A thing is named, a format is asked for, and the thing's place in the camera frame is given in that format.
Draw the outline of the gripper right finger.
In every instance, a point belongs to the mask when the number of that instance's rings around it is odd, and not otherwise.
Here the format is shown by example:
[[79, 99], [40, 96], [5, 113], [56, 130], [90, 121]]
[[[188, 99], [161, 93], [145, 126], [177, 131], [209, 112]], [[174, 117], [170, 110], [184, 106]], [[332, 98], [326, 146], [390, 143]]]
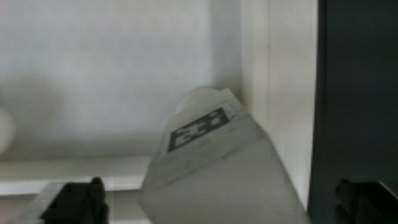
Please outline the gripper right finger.
[[335, 224], [398, 224], [398, 182], [342, 179], [335, 198]]

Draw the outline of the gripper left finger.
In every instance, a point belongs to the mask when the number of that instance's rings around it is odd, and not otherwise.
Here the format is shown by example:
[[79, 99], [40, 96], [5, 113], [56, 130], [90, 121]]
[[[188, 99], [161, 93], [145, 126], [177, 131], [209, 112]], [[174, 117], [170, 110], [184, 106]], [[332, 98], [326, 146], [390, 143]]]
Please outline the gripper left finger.
[[88, 182], [67, 182], [38, 219], [44, 224], [108, 224], [104, 184], [99, 177]]

